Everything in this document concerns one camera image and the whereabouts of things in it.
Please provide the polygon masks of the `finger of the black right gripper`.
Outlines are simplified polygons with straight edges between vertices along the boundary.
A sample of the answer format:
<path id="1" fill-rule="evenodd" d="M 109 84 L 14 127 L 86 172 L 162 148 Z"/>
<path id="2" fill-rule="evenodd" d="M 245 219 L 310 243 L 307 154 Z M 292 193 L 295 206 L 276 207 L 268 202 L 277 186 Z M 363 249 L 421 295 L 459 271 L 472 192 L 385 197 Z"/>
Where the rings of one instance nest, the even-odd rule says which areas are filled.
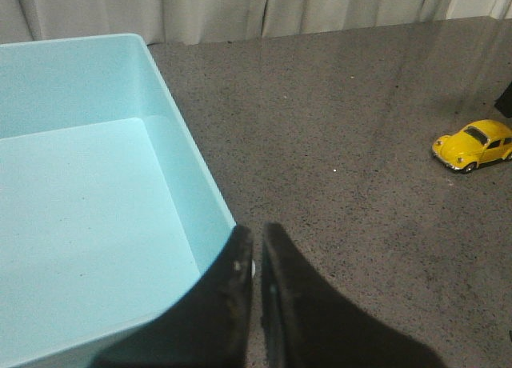
<path id="1" fill-rule="evenodd" d="M 495 101 L 494 108 L 506 118 L 512 118 L 512 83 L 508 85 Z"/>

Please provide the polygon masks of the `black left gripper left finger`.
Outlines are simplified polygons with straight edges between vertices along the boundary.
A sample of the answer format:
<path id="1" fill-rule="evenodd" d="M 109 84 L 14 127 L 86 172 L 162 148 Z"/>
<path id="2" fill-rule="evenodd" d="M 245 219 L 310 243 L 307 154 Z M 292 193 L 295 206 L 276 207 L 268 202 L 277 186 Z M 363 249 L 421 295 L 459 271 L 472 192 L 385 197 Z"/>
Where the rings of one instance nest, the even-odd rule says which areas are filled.
<path id="1" fill-rule="evenodd" d="M 253 242 L 233 228 L 195 285 L 164 314 L 105 348 L 94 367 L 243 367 L 250 328 Z"/>

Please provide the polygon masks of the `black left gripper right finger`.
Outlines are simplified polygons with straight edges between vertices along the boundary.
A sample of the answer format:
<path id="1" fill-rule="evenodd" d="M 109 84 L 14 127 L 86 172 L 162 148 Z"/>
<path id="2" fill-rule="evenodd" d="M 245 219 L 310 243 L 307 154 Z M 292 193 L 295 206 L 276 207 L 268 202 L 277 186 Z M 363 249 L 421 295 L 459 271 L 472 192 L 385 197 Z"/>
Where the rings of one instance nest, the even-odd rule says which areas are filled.
<path id="1" fill-rule="evenodd" d="M 283 226 L 262 243 L 262 326 L 271 367 L 443 367 L 425 344 L 373 318 L 313 268 Z"/>

